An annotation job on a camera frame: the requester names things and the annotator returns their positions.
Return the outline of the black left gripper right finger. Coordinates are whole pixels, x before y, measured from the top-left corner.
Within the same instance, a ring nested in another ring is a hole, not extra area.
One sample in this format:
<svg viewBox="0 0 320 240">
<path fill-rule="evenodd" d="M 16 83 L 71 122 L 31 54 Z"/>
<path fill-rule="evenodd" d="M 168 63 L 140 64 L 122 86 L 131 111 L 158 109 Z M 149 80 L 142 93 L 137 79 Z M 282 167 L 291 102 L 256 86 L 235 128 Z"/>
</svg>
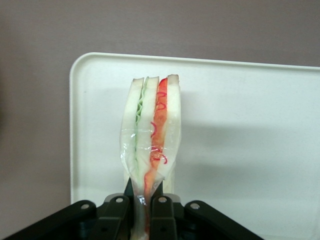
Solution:
<svg viewBox="0 0 320 240">
<path fill-rule="evenodd" d="M 262 237 L 209 204 L 164 194 L 160 184 L 151 198 L 151 240 L 261 240 Z"/>
</svg>

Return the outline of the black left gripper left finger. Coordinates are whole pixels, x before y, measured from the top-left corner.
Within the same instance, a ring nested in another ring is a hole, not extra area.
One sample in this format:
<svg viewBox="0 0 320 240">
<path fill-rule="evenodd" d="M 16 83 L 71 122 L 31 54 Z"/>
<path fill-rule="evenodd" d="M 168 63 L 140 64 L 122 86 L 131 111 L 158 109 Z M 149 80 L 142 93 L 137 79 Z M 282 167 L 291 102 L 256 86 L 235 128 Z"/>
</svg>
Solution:
<svg viewBox="0 0 320 240">
<path fill-rule="evenodd" d="M 7 240 L 128 240 L 133 220 L 132 181 L 123 193 L 107 196 L 99 207 L 77 201 L 6 237 Z"/>
</svg>

